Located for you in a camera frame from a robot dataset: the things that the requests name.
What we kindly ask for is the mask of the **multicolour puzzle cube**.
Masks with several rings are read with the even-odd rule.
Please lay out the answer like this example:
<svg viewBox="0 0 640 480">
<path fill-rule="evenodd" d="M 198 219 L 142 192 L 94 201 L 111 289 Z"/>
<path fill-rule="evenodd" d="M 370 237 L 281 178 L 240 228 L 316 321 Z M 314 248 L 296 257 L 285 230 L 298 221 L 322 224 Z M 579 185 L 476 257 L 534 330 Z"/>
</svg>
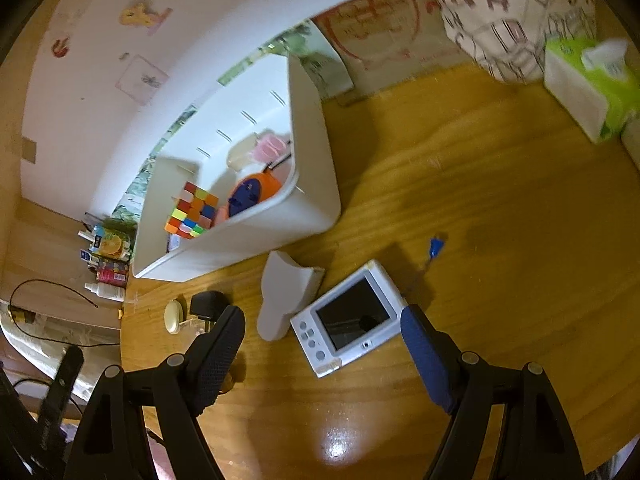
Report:
<svg viewBox="0 0 640 480">
<path fill-rule="evenodd" d="M 164 230 L 185 240 L 201 236 L 214 225 L 219 198 L 192 182 L 186 182 L 177 196 Z"/>
</svg>

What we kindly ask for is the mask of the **orange blue tape measure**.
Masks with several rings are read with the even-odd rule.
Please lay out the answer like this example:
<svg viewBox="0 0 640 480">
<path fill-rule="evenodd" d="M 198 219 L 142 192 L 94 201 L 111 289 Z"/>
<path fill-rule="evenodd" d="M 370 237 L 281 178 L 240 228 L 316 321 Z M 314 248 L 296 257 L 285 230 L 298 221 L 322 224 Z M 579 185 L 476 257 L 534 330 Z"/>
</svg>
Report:
<svg viewBox="0 0 640 480">
<path fill-rule="evenodd" d="M 244 178 L 228 198 L 228 217 L 234 217 L 279 192 L 281 182 L 268 171 L 256 172 Z"/>
</svg>

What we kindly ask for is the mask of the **pink hair roller brush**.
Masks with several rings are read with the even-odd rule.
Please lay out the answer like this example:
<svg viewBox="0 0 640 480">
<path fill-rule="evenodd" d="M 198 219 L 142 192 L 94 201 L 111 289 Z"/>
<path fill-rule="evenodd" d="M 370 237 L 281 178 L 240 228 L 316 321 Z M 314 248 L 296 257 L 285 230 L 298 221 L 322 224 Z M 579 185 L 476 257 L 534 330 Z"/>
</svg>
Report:
<svg viewBox="0 0 640 480">
<path fill-rule="evenodd" d="M 250 158 L 254 162 L 269 165 L 288 154 L 290 140 L 274 133 L 265 133 L 260 136 L 254 148 L 250 151 Z"/>
</svg>

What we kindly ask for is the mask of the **black marker pen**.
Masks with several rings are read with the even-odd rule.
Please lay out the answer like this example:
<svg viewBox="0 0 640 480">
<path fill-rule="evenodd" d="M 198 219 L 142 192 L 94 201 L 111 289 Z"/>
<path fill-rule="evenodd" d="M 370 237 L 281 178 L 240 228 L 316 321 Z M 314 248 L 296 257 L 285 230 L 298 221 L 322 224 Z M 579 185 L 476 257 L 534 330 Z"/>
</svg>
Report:
<svg viewBox="0 0 640 480">
<path fill-rule="evenodd" d="M 262 170 L 262 172 L 272 171 L 273 169 L 276 169 L 277 166 L 282 165 L 284 162 L 289 160 L 291 157 L 292 157 L 292 153 L 288 153 L 288 154 L 280 156 L 279 158 L 277 158 L 273 162 L 270 162 L 269 164 L 267 164 L 265 166 L 264 170 Z"/>
</svg>

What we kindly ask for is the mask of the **gold oval compact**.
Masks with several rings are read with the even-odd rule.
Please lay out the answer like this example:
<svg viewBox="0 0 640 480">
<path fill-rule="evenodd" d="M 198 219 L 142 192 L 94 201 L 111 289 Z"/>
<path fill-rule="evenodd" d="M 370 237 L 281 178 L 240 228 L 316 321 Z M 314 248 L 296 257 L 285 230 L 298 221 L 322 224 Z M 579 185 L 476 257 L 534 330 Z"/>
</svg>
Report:
<svg viewBox="0 0 640 480">
<path fill-rule="evenodd" d="M 184 311 L 182 304 L 177 299 L 169 301 L 164 310 L 164 324 L 168 333 L 178 334 L 183 322 Z"/>
</svg>

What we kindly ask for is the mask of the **white spray bottle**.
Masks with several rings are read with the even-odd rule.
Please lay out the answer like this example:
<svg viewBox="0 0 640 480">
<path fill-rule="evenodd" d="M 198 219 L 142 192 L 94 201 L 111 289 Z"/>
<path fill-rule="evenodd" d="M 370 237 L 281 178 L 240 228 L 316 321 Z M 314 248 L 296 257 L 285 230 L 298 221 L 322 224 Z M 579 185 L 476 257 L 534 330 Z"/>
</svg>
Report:
<svg viewBox="0 0 640 480">
<path fill-rule="evenodd" d="M 101 282 L 86 283 L 84 287 L 101 299 L 115 302 L 125 301 L 126 292 L 123 288 Z"/>
</svg>

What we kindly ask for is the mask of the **black power adapter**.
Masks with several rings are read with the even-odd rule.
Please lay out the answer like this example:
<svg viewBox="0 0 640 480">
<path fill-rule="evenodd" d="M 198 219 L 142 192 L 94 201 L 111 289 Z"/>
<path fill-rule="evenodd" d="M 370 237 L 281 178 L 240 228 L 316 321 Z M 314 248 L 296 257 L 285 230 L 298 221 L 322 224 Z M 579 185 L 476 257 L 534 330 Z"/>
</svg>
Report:
<svg viewBox="0 0 640 480">
<path fill-rule="evenodd" d="M 195 294 L 190 301 L 190 315 L 215 323 L 230 306 L 229 299 L 219 290 L 206 290 Z"/>
</svg>

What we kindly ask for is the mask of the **pink red packet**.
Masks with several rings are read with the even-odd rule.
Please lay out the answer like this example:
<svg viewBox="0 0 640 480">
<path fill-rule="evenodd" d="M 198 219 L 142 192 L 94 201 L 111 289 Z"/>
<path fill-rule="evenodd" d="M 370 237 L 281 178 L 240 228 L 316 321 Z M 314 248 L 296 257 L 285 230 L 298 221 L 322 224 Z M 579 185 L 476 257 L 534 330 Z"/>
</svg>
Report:
<svg viewBox="0 0 640 480">
<path fill-rule="evenodd" d="M 127 263 L 117 260 L 101 260 L 96 268 L 96 280 L 99 283 L 125 288 L 129 278 L 129 266 Z"/>
</svg>

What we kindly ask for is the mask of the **white handheld game console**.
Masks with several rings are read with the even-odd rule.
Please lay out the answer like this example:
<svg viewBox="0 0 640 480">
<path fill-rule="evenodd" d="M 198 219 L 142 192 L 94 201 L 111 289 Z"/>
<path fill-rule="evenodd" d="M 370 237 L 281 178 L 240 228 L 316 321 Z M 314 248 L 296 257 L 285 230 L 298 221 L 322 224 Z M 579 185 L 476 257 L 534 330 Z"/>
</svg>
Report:
<svg viewBox="0 0 640 480">
<path fill-rule="evenodd" d="M 290 319 L 319 377 L 360 359 L 400 333 L 407 301 L 374 259 Z"/>
</svg>

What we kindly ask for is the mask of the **small blue pin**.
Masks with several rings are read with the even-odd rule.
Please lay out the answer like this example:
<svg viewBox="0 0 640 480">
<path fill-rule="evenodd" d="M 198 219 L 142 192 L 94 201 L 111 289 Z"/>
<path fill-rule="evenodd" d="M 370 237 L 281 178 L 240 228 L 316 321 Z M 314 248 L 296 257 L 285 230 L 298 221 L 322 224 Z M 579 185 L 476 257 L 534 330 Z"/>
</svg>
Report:
<svg viewBox="0 0 640 480">
<path fill-rule="evenodd" d="M 428 258 L 430 260 L 435 259 L 444 248 L 447 237 L 445 235 L 437 234 L 430 240 L 430 248 L 428 248 Z"/>
</svg>

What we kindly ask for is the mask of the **white foam piece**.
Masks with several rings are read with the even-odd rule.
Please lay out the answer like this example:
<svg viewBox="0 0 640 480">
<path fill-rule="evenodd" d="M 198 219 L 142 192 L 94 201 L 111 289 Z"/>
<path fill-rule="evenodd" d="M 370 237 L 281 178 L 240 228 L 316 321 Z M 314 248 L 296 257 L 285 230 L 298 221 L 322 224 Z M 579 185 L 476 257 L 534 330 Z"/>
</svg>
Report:
<svg viewBox="0 0 640 480">
<path fill-rule="evenodd" d="M 309 306 L 317 296 L 326 270 L 301 266 L 286 252 L 270 252 L 262 271 L 262 306 L 257 333 L 264 341 L 282 339 L 290 329 L 290 319 Z"/>
</svg>

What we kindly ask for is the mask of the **green tissue box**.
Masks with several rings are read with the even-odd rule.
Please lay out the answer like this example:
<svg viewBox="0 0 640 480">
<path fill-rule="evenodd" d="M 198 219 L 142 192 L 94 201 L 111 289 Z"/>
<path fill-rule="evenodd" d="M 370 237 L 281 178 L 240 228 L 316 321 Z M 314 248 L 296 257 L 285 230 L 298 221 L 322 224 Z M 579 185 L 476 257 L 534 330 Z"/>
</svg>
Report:
<svg viewBox="0 0 640 480">
<path fill-rule="evenodd" d="M 623 38 L 546 43 L 544 86 L 594 144 L 639 116 L 639 77 L 626 63 L 627 47 Z"/>
</svg>

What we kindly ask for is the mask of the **white plastic storage bin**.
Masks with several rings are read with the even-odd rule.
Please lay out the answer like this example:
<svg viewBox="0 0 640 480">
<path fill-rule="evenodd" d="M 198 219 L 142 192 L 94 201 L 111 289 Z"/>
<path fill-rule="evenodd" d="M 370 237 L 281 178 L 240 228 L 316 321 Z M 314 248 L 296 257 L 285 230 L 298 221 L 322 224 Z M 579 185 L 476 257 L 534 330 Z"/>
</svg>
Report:
<svg viewBox="0 0 640 480">
<path fill-rule="evenodd" d="M 250 174 L 227 166 L 230 148 L 251 133 L 290 140 L 292 157 L 271 172 L 276 195 L 228 217 L 228 198 Z M 170 248 L 165 223 L 186 182 L 219 198 L 218 226 Z M 131 273 L 183 283 L 334 226 L 341 199 L 316 86 L 296 58 L 269 55 L 218 90 L 157 155 L 139 221 Z"/>
</svg>

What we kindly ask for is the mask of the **patterned fabric bag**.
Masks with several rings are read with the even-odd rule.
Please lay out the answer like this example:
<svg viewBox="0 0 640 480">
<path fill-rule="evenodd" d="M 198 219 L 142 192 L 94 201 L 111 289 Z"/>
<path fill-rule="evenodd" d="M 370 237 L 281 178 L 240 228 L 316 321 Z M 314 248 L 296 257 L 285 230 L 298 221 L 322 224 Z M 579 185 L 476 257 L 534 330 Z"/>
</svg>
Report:
<svg viewBox="0 0 640 480">
<path fill-rule="evenodd" d="M 439 2 L 447 37 L 502 82 L 541 79 L 551 39 L 597 37 L 596 0 Z"/>
</svg>

